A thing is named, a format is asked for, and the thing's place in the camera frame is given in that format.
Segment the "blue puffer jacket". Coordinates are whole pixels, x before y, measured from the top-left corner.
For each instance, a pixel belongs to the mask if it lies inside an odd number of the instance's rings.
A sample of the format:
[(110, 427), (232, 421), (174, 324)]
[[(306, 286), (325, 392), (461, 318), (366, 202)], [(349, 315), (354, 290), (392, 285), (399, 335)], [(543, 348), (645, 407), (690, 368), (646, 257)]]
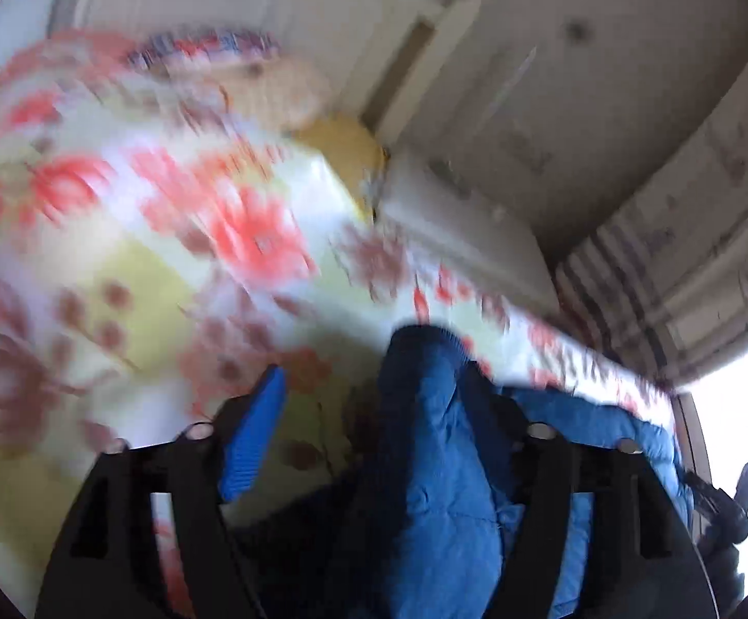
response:
[(498, 386), (434, 325), (392, 335), (378, 377), (379, 437), (356, 504), (360, 577), (350, 617), (479, 617), (522, 518), (512, 439), (493, 405), (512, 401), (572, 443), (641, 447), (683, 523), (694, 509), (666, 429), (554, 388)]

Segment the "striped patterned curtain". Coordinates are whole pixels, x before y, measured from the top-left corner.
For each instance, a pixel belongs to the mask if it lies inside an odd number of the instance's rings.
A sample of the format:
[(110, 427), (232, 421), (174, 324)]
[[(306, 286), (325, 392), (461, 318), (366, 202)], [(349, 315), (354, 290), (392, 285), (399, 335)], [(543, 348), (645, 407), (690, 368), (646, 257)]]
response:
[(748, 351), (748, 63), (554, 281), (571, 327), (659, 386), (686, 386)]

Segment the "peach textured pillow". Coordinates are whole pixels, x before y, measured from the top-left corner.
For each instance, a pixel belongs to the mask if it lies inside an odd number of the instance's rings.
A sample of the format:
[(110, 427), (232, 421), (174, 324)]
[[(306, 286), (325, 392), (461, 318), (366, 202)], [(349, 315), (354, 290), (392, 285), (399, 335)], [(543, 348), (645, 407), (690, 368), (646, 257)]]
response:
[(228, 66), (210, 75), (226, 94), (230, 112), (274, 132), (308, 127), (328, 112), (335, 91), (313, 64), (295, 56)]

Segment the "colourful patterned pillow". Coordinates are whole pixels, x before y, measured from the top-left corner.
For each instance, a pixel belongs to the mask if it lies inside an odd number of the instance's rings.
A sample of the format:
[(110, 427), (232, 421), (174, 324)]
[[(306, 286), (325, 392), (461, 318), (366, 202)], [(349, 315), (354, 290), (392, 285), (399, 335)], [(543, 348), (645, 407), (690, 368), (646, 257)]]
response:
[(185, 73), (214, 66), (264, 63), (279, 55), (279, 43), (259, 29), (185, 27), (144, 39), (126, 60), (138, 70)]

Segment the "yellow pillow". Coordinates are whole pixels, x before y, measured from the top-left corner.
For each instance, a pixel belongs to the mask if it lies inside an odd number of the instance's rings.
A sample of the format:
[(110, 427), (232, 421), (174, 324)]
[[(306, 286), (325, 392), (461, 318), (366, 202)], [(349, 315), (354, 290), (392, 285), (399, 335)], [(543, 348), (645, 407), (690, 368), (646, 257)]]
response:
[(388, 154), (364, 124), (333, 113), (295, 132), (294, 140), (321, 152), (362, 214), (374, 216)]

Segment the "wall socket panel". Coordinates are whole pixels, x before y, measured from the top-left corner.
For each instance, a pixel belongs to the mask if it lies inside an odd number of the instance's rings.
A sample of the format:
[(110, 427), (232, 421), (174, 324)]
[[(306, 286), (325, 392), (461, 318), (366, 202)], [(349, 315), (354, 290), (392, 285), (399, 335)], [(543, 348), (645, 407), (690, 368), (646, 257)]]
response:
[(515, 159), (532, 175), (541, 176), (546, 172), (553, 154), (536, 144), (525, 132), (509, 130), (503, 141), (504, 151)]

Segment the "slim white desk lamp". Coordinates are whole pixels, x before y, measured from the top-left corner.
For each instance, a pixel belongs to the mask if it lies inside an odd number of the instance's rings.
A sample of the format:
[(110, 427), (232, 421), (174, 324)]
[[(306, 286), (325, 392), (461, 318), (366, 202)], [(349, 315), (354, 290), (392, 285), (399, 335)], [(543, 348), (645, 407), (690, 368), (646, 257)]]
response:
[(428, 170), (461, 199), (472, 194), (472, 186), (458, 165), (473, 147), (478, 134), (500, 111), (513, 89), (535, 63), (539, 48), (533, 46), (515, 60), (509, 47), (491, 56), (486, 68), (462, 95), (454, 112), (439, 132)]

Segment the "white bedside table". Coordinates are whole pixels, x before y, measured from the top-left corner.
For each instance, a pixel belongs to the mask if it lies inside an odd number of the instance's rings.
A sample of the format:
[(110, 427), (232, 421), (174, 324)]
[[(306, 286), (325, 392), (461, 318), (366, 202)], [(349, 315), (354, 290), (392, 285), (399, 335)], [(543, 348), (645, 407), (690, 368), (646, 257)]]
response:
[(515, 305), (558, 316), (556, 288), (525, 222), (434, 172), (421, 155), (403, 150), (389, 160), (375, 214)]

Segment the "white wooden headboard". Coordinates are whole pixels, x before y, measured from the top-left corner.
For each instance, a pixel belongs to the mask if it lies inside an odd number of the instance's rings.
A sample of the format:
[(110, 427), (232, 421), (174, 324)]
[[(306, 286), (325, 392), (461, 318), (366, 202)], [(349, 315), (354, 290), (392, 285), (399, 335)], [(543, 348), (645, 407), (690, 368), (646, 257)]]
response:
[(54, 0), (49, 27), (148, 35), (182, 24), (268, 32), (307, 57), (344, 112), (395, 144), (484, 0)]

